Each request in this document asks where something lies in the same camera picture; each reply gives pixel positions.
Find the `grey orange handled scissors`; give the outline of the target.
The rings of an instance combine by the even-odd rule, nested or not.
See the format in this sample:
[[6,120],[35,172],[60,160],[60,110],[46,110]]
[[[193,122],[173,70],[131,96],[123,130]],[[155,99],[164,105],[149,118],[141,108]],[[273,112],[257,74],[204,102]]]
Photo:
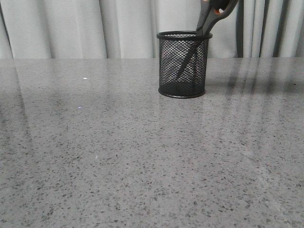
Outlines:
[[[228,17],[232,13],[237,3],[237,0],[201,0],[201,11],[199,21],[197,23],[196,36],[207,36],[218,21]],[[179,79],[182,75],[200,43],[201,41],[196,41],[189,48],[185,59],[177,73],[177,79]]]

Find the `black mesh pen bucket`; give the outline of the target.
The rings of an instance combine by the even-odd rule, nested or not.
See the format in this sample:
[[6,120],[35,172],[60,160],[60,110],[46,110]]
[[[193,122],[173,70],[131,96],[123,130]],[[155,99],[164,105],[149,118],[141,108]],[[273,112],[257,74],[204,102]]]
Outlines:
[[195,98],[205,94],[209,40],[212,34],[195,31],[165,31],[159,40],[159,93],[173,98]]

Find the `white pleated curtain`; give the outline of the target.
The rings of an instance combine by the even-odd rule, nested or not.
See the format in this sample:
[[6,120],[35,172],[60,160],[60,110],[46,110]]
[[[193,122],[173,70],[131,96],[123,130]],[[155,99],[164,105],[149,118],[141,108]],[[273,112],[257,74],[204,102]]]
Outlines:
[[[3,0],[0,57],[152,58],[158,32],[195,30],[198,0]],[[209,57],[301,57],[301,0],[241,0],[212,29]]]

